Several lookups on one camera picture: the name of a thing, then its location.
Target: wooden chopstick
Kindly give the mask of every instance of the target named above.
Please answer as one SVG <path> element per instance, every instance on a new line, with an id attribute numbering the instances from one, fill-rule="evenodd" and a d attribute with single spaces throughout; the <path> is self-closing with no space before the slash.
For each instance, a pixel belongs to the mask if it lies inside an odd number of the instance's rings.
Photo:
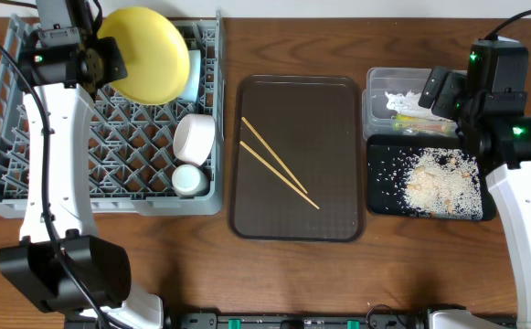
<path id="1" fill-rule="evenodd" d="M 265 161 L 262 157 L 260 157 L 255 151 L 253 151 L 252 148 L 250 148 L 248 145 L 245 144 L 245 142 L 243 141 L 240 141 L 240 144 L 247 150 L 249 151 L 251 154 L 253 154 L 254 157 L 257 158 L 257 160 L 261 161 L 262 164 L 264 164 L 269 170 L 271 170 L 274 174 L 276 174 L 276 176 L 278 176 L 282 181 L 283 183 L 287 184 L 289 187 L 291 187 L 297 194 L 299 194 L 301 197 L 303 197 L 306 201 L 308 201 L 312 206 L 314 206 L 316 209 L 320 210 L 320 207 L 318 207 L 318 205 L 316 205 L 312 200 L 310 200 L 310 198 L 308 198 L 308 196 L 306 196 L 302 191 L 300 191 L 297 187 L 295 187 L 294 184 L 292 184 L 292 182 L 290 182 L 287 178 L 285 178 L 285 176 L 283 176 L 282 174 L 280 174 L 280 172 L 278 172 L 275 168 L 273 168 L 271 166 L 271 164 L 267 163 L 267 161 Z"/>
<path id="2" fill-rule="evenodd" d="M 285 170 L 285 172 L 288 173 L 288 175 L 293 179 L 295 184 L 297 184 L 303 190 L 303 192 L 305 194 L 308 194 L 308 191 L 305 190 L 305 188 L 302 186 L 302 183 L 300 183 L 300 181 L 293 175 L 293 173 L 290 170 L 290 168 L 288 168 L 287 165 L 285 165 L 285 163 L 281 160 L 281 158 L 279 156 L 277 156 L 277 154 L 275 152 L 273 152 L 273 149 L 267 144 L 267 142 L 265 142 L 263 137 L 261 137 L 261 135 L 259 135 L 259 133 L 257 133 L 257 130 L 255 130 L 255 128 L 249 123 L 249 121 L 247 121 L 247 119 L 245 119 L 245 117 L 242 117 L 240 119 L 243 122 L 245 122 L 245 124 L 247 124 L 247 127 L 249 127 L 249 129 L 253 132 L 253 134 L 255 134 L 257 139 L 259 139 L 259 141 L 263 144 L 263 146 L 265 146 L 267 151 L 269 151 L 269 153 L 271 153 L 271 155 L 273 155 L 275 160 L 277 160 L 277 162 L 281 165 L 281 167 L 283 167 L 283 170 Z"/>

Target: black tray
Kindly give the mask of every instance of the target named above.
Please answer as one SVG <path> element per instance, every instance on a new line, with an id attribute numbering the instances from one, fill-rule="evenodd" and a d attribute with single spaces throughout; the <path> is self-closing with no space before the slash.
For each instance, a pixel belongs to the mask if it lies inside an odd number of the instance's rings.
<path id="1" fill-rule="evenodd" d="M 316 210 L 239 141 L 285 175 L 241 122 L 255 127 L 308 191 Z M 239 86 L 228 224 L 246 239 L 348 242 L 365 228 L 361 92 L 332 77 L 251 76 Z"/>
<path id="2" fill-rule="evenodd" d="M 443 149 L 460 149 L 460 143 L 454 138 L 444 138 L 435 136 L 401 136 L 401 135 L 381 135 L 376 134 L 369 137 L 366 142 L 366 195 L 369 211 L 380 215 L 397 215 L 397 216 L 418 216 L 417 211 L 406 209 L 398 201 L 402 201 L 403 193 L 400 189 L 395 188 L 395 184 L 400 183 L 402 175 L 395 177 L 393 181 L 385 181 L 379 178 L 381 162 L 392 164 L 392 160 L 400 155 L 399 150 L 403 150 L 406 155 L 420 154 L 420 149 L 443 148 Z M 491 220 L 496 216 L 496 207 L 493 197 L 488 193 L 486 180 L 480 174 L 482 171 L 479 167 L 478 178 L 481 183 L 481 196 L 483 201 L 483 217 L 474 218 L 474 221 Z"/>

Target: gray plastic dish rack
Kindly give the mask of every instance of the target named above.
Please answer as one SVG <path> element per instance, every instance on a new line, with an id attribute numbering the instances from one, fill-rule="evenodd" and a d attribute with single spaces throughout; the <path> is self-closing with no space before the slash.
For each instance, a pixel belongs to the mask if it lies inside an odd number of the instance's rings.
<path id="1" fill-rule="evenodd" d="M 196 102 L 141 105 L 111 86 L 98 91 L 90 123 L 90 204 L 95 213 L 145 216 L 212 215 L 223 204 L 225 30 L 217 13 L 212 20 L 173 21 L 188 48 L 202 53 Z M 5 49 L 17 58 L 31 25 L 11 16 Z M 22 218 L 27 206 L 29 133 L 22 92 L 13 70 L 0 63 L 0 216 Z M 211 154 L 201 169 L 210 178 L 205 196 L 180 197 L 171 175 L 180 162 L 172 150 L 175 127 L 189 113 L 210 114 L 217 124 Z"/>

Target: yellow plate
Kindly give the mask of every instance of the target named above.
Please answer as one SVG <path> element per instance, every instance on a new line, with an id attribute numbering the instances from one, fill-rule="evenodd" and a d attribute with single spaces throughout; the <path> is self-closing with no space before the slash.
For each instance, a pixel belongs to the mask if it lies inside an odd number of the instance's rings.
<path id="1" fill-rule="evenodd" d="M 145 7 L 119 9 L 102 21 L 98 36 L 117 40 L 127 78 L 111 85 L 124 97 L 163 104 L 184 91 L 190 73 L 188 48 L 167 18 Z"/>

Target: wood grain surface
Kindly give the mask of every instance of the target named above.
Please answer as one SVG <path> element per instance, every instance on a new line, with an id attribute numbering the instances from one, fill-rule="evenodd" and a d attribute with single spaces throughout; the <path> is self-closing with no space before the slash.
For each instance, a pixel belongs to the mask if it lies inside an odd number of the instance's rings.
<path id="1" fill-rule="evenodd" d="M 0 19 L 0 39 L 6 19 Z M 228 197 L 235 96 L 250 74 L 331 75 L 363 89 L 372 67 L 464 69 L 468 50 L 498 20 L 228 19 L 226 166 Z M 531 20 L 507 28 L 529 46 Z M 101 237 L 123 246 L 133 278 L 175 311 L 366 313 L 386 303 L 406 310 L 456 302 L 474 313 L 515 313 L 515 282 L 499 219 L 487 223 L 367 214 L 351 244 L 260 242 L 215 216 L 97 215 Z M 17 244 L 21 220 L 0 218 L 0 248 Z M 60 328 L 0 275 L 0 328 Z"/>

